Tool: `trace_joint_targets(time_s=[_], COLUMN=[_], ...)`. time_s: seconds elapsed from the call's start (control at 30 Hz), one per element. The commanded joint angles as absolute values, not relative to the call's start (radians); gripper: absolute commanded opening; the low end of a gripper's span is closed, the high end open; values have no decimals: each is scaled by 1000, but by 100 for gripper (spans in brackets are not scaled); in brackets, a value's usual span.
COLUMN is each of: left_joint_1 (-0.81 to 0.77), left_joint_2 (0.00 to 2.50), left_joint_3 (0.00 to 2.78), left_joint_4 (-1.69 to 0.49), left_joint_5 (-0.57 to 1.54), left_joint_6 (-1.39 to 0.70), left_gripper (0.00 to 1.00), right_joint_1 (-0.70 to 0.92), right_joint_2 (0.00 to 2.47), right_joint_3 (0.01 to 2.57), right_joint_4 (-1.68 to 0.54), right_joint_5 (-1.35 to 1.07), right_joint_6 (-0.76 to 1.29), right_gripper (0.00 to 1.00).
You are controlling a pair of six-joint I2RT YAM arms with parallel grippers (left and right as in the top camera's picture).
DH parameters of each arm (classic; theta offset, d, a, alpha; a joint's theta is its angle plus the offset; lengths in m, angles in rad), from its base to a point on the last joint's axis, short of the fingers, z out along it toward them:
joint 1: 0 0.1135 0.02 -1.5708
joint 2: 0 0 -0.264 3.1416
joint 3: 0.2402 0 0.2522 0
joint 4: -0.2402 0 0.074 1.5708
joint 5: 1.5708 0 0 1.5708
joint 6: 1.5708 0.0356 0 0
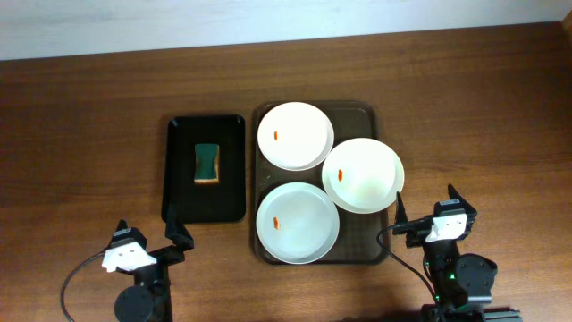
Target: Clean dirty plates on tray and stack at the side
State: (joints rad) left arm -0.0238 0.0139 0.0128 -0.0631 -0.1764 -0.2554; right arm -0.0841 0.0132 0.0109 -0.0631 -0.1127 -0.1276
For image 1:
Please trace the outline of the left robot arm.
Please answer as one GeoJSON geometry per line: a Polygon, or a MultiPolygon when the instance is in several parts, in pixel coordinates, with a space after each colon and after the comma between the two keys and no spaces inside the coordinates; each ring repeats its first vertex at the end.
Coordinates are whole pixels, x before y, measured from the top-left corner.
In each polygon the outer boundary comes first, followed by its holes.
{"type": "Polygon", "coordinates": [[[134,285],[115,300],[114,315],[120,321],[166,322],[172,320],[169,267],[185,261],[184,252],[194,248],[187,228],[172,207],[165,217],[165,237],[172,244],[146,251],[147,239],[122,220],[104,250],[102,267],[107,272],[131,275],[134,285]]]}

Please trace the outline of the white plate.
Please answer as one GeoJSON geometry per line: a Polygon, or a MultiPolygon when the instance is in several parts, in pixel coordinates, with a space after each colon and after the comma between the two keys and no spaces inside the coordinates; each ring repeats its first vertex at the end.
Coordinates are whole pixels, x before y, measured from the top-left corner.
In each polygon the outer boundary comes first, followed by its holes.
{"type": "Polygon", "coordinates": [[[304,171],[323,162],[332,150],[334,130],[316,106],[288,102],[271,108],[257,129],[257,145],[273,165],[304,171]]]}
{"type": "Polygon", "coordinates": [[[270,191],[256,215],[257,237],[281,262],[305,265],[324,257],[337,241],[341,223],[331,198],[305,182],[270,191]]]}
{"type": "Polygon", "coordinates": [[[325,192],[337,206],[356,214],[386,209],[404,182],[404,166],[395,151],[369,138],[343,141],[322,168],[325,192]]]}

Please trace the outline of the green and yellow sponge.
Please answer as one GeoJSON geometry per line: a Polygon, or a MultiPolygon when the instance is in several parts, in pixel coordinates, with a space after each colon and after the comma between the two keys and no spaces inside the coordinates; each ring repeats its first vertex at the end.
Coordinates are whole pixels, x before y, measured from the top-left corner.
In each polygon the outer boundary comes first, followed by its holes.
{"type": "Polygon", "coordinates": [[[214,143],[195,145],[195,184],[217,184],[219,178],[220,148],[214,143]]]}

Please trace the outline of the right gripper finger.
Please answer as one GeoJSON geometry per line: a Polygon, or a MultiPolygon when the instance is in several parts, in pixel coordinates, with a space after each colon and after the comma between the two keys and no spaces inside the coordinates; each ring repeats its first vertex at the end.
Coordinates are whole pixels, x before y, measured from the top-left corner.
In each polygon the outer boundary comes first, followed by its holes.
{"type": "Polygon", "coordinates": [[[448,184],[448,195],[450,200],[457,199],[458,203],[462,208],[467,208],[468,206],[467,201],[458,193],[458,191],[454,188],[454,186],[451,183],[448,184]]]}
{"type": "Polygon", "coordinates": [[[396,224],[406,224],[408,222],[408,216],[406,214],[406,209],[404,207],[401,194],[399,192],[396,193],[396,215],[395,215],[395,223],[396,224]]]}

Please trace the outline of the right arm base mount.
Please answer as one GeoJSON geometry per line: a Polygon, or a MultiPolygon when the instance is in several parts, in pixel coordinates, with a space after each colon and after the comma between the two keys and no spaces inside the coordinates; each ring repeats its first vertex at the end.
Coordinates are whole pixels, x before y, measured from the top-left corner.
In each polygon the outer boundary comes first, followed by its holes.
{"type": "Polygon", "coordinates": [[[420,311],[422,322],[523,322],[519,310],[514,309],[438,309],[436,306],[424,305],[420,311]]]}

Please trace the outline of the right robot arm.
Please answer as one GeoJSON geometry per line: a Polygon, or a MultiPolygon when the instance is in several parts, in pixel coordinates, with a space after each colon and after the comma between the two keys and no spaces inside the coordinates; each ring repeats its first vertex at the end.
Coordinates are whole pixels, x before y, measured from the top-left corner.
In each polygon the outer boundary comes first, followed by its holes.
{"type": "Polygon", "coordinates": [[[458,242],[471,233],[477,211],[452,185],[448,194],[447,200],[434,204],[431,215],[410,221],[397,193],[393,228],[395,235],[406,236],[407,247],[423,249],[439,311],[447,318],[475,314],[491,303],[498,271],[496,263],[483,256],[459,252],[458,242]]]}

